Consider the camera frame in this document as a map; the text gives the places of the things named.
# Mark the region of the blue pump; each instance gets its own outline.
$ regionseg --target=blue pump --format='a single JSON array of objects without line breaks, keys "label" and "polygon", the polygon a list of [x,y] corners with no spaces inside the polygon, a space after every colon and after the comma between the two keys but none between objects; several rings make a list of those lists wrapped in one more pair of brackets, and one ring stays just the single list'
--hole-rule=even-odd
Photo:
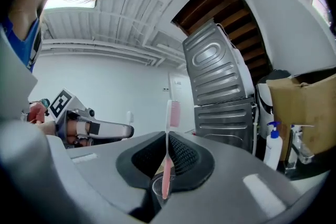
[{"label": "blue pump", "polygon": [[281,122],[278,121],[272,121],[270,123],[267,123],[267,126],[269,125],[273,125],[273,131],[271,131],[271,138],[278,138],[279,137],[279,131],[277,130],[277,126],[280,124]]}]

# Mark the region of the white corrugated ceiling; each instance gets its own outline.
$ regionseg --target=white corrugated ceiling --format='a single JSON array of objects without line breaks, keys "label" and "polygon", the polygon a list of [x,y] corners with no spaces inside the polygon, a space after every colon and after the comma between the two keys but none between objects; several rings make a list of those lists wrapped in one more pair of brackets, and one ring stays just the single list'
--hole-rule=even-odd
[{"label": "white corrugated ceiling", "polygon": [[[123,54],[127,50],[132,53],[136,50],[135,53],[141,55],[141,61],[147,64],[158,66],[163,63],[183,67],[185,60],[181,54],[181,41],[155,28],[155,22],[169,1],[171,0],[98,0],[94,9],[46,10],[42,29],[44,43],[47,42],[48,46],[43,46],[42,54],[92,52],[139,61],[134,55]],[[103,43],[85,49],[83,44],[86,44],[86,40]],[[76,48],[77,42],[81,44],[79,48]],[[111,46],[118,52],[102,51],[101,46]]]}]

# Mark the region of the wooden ceiling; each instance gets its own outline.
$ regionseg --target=wooden ceiling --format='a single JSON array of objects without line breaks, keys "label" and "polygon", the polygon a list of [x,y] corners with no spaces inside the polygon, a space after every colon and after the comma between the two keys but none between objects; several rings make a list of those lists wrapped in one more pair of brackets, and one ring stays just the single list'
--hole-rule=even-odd
[{"label": "wooden ceiling", "polygon": [[224,27],[240,50],[254,84],[270,72],[263,38],[244,0],[190,0],[173,23],[189,36],[211,18]]}]

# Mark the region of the ceiling light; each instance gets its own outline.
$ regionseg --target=ceiling light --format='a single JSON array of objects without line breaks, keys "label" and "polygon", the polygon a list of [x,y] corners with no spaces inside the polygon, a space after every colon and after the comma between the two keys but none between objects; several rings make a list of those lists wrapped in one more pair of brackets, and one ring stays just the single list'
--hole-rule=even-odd
[{"label": "ceiling light", "polygon": [[44,9],[51,8],[94,8],[97,0],[48,0]]}]

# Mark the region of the blue shirt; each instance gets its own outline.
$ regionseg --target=blue shirt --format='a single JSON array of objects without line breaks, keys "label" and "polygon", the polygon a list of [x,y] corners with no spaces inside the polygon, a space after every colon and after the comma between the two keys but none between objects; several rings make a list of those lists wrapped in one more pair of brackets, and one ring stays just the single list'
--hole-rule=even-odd
[{"label": "blue shirt", "polygon": [[20,40],[13,32],[13,24],[9,20],[9,18],[6,18],[2,25],[8,41],[14,49],[16,55],[20,58],[22,63],[32,72],[40,47],[40,44],[38,44],[38,48],[34,48],[34,41],[38,33],[39,18],[37,18],[33,22],[26,39],[23,41]]}]

